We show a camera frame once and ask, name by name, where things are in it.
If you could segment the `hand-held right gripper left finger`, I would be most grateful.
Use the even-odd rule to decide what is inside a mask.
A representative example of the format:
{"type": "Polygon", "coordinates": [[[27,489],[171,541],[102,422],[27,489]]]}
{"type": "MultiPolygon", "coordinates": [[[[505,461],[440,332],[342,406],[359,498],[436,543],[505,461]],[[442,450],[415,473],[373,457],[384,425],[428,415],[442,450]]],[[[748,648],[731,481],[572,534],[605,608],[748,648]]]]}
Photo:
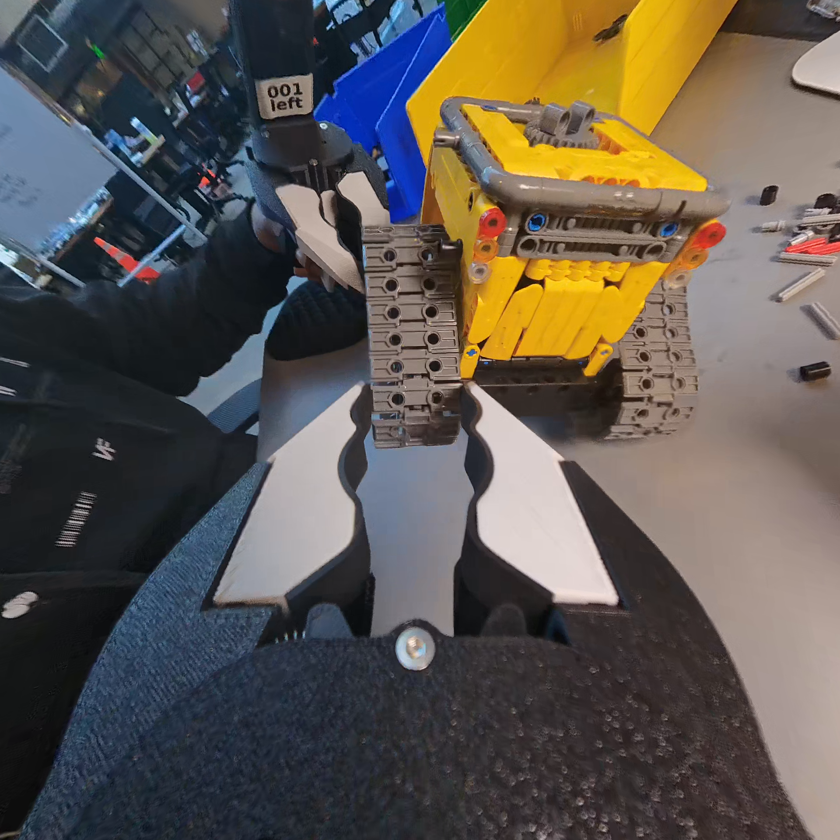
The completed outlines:
{"type": "Polygon", "coordinates": [[[352,635],[371,634],[375,578],[361,501],[371,388],[354,384],[269,457],[213,593],[216,608],[268,607],[263,638],[303,631],[337,606],[352,635]]]}

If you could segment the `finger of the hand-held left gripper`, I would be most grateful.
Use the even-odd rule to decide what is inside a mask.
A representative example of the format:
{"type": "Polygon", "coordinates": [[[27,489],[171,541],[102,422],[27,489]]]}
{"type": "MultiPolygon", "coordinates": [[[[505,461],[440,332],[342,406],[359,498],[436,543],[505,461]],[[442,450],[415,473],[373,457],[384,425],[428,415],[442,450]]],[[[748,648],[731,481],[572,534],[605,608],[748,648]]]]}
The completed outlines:
{"type": "Polygon", "coordinates": [[[364,272],[360,269],[363,230],[336,230],[329,225],[329,191],[317,193],[295,183],[275,188],[300,250],[320,266],[326,289],[331,291],[340,284],[364,293],[364,272]]]}
{"type": "Polygon", "coordinates": [[[347,173],[329,191],[329,225],[336,230],[363,230],[390,224],[389,210],[365,173],[347,173]]]}

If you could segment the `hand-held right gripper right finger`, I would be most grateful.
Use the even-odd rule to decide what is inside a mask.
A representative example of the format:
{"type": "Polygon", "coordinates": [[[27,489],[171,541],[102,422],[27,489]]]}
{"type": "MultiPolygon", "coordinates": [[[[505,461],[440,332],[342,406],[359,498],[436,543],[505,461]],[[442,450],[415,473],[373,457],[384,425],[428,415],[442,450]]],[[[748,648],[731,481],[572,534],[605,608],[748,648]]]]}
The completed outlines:
{"type": "Polygon", "coordinates": [[[490,634],[494,614],[524,634],[566,640],[564,611],[621,612],[621,592],[549,444],[480,386],[461,401],[474,491],[457,561],[457,635],[490,634]]]}

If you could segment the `grey toy track belt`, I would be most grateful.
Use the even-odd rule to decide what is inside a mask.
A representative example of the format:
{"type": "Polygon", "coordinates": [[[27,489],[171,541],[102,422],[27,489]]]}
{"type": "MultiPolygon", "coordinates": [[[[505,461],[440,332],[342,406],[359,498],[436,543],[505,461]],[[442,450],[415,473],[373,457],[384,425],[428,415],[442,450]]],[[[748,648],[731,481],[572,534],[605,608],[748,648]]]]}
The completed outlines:
{"type": "Polygon", "coordinates": [[[622,399],[605,440],[668,436],[687,426],[697,407],[699,372],[686,289],[660,280],[617,349],[622,399]]]}
{"type": "Polygon", "coordinates": [[[362,234],[371,425],[378,449],[451,445],[460,430],[463,246],[439,225],[362,234]]]}

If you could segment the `yellow building-block toy vehicle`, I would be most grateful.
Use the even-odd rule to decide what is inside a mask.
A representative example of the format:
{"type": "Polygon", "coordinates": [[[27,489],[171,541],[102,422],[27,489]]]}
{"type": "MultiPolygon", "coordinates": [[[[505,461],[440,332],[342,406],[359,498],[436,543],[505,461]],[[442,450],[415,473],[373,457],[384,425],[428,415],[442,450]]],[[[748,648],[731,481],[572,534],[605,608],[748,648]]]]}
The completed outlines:
{"type": "Polygon", "coordinates": [[[461,376],[572,363],[593,380],[655,286],[726,235],[730,202],[625,120],[568,106],[450,97],[422,219],[461,245],[461,376]]]}

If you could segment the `grey desk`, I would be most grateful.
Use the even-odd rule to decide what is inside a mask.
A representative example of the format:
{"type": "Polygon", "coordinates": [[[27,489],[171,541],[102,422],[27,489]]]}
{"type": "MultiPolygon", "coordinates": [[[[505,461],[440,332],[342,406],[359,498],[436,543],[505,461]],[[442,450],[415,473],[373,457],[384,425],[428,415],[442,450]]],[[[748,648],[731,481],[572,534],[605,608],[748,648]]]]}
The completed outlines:
{"type": "Polygon", "coordinates": [[[734,660],[778,775],[815,838],[838,838],[838,267],[774,257],[790,222],[838,190],[838,100],[793,87],[800,40],[720,33],[654,139],[730,195],[725,240],[689,284],[700,368],[688,428],[645,441],[570,440],[525,421],[657,544],[734,660]]]}

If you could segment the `person's left hand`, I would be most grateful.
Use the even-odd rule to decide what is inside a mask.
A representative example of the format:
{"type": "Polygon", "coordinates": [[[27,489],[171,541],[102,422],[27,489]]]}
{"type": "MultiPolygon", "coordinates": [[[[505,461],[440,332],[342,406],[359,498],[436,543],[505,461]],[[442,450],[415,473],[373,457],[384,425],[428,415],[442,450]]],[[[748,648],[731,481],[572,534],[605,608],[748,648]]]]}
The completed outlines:
{"type": "Polygon", "coordinates": [[[289,233],[282,224],[262,212],[257,202],[251,204],[249,217],[253,232],[264,248],[289,259],[291,258],[291,249],[295,249],[295,255],[292,259],[294,277],[316,283],[322,282],[320,266],[300,250],[293,234],[289,233]]]}

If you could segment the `blue plastic storage bin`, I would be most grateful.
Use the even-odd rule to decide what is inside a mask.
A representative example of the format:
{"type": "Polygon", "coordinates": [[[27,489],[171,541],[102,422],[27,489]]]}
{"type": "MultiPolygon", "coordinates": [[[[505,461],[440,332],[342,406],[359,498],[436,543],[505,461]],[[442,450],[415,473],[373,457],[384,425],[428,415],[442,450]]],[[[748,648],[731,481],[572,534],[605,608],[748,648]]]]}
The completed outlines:
{"type": "Polygon", "coordinates": [[[406,112],[407,100],[451,46],[445,7],[438,6],[406,32],[334,82],[314,110],[316,119],[339,125],[388,165],[387,200],[392,222],[419,213],[426,164],[406,112]]]}

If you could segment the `black quilted pad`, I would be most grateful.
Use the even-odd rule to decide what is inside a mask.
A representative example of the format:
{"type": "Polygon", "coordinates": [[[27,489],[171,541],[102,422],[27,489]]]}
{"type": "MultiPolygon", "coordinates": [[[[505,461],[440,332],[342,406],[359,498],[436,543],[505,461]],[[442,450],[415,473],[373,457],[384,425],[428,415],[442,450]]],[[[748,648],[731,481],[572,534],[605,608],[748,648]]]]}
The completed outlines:
{"type": "Polygon", "coordinates": [[[367,324],[364,295],[305,280],[280,307],[265,351],[275,361],[297,361],[345,350],[367,338],[367,324]]]}

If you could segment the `green plastic storage bin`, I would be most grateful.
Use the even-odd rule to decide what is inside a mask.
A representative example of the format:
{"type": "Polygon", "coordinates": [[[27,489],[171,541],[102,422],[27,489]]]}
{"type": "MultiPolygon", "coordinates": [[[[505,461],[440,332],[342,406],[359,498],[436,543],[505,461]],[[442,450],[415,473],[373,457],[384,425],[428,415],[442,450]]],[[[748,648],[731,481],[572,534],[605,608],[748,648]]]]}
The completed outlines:
{"type": "Polygon", "coordinates": [[[448,26],[451,41],[454,43],[471,20],[478,14],[487,1],[484,0],[446,0],[445,18],[448,26]]]}

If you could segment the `orange traffic cone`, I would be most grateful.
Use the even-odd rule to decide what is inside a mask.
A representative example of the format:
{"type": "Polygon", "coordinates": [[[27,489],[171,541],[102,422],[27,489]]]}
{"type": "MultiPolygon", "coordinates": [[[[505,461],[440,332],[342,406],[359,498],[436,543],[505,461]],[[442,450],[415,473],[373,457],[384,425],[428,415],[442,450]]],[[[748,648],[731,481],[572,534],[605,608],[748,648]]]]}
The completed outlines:
{"type": "MultiPolygon", "coordinates": [[[[138,269],[140,262],[120,248],[111,245],[101,237],[95,237],[93,242],[129,273],[132,270],[138,269]]],[[[157,280],[160,275],[161,273],[159,271],[147,266],[139,269],[133,277],[144,282],[152,282],[153,280],[157,280]]]]}

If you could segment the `yellow plastic storage bin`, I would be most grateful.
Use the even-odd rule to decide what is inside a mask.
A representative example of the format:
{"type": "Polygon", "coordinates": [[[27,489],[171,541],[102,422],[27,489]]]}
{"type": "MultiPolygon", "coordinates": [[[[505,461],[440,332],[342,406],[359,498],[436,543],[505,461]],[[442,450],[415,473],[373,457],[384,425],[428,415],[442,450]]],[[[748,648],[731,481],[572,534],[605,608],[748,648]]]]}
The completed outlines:
{"type": "MultiPolygon", "coordinates": [[[[450,97],[562,106],[581,100],[648,136],[733,5],[486,2],[407,102],[426,179],[440,107],[450,97]],[[629,17],[619,36],[593,42],[623,14],[629,17]]],[[[432,225],[422,208],[419,221],[432,225]]]]}

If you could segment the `white partition board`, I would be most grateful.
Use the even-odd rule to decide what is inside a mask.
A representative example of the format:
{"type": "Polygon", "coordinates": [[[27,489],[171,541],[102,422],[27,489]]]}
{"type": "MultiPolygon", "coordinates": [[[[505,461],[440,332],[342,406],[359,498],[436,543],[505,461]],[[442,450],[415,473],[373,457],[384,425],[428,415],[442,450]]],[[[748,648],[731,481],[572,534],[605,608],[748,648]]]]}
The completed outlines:
{"type": "Polygon", "coordinates": [[[174,229],[118,284],[133,280],[185,234],[205,243],[204,232],[88,128],[50,106],[25,80],[2,68],[2,249],[33,262],[36,275],[60,278],[65,287],[84,281],[56,263],[55,235],[91,205],[115,175],[126,175],[153,205],[175,222],[174,229]]]}

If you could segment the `pile of small building pieces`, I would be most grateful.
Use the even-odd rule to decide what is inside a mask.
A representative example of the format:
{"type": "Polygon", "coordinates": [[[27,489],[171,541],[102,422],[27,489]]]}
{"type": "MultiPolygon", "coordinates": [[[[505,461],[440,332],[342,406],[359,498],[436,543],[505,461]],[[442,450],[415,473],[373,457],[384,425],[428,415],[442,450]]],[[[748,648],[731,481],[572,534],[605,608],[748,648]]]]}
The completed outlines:
{"type": "MultiPolygon", "coordinates": [[[[773,204],[779,193],[780,188],[776,184],[765,186],[759,195],[759,204],[763,207],[773,204]]],[[[775,255],[775,261],[783,266],[807,268],[807,271],[777,290],[770,297],[773,303],[781,305],[790,302],[824,279],[829,269],[838,266],[838,220],[838,193],[825,192],[818,195],[794,221],[789,240],[775,255]]],[[[783,233],[788,227],[784,220],[776,220],[762,223],[760,231],[763,234],[783,233]]],[[[803,311],[821,335],[838,342],[838,316],[819,301],[804,304],[803,311]]],[[[827,380],[832,372],[830,362],[817,361],[801,365],[794,378],[803,384],[815,384],[827,380]]]]}

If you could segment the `white monitor stand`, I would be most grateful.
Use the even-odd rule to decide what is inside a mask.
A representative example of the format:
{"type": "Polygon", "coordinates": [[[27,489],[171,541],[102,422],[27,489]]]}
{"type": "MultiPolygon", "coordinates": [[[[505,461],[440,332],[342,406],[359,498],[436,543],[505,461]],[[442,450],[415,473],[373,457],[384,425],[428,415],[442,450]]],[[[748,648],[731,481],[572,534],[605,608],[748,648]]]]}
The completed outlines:
{"type": "Polygon", "coordinates": [[[796,61],[791,71],[796,86],[839,97],[839,39],[836,32],[796,61]]]}

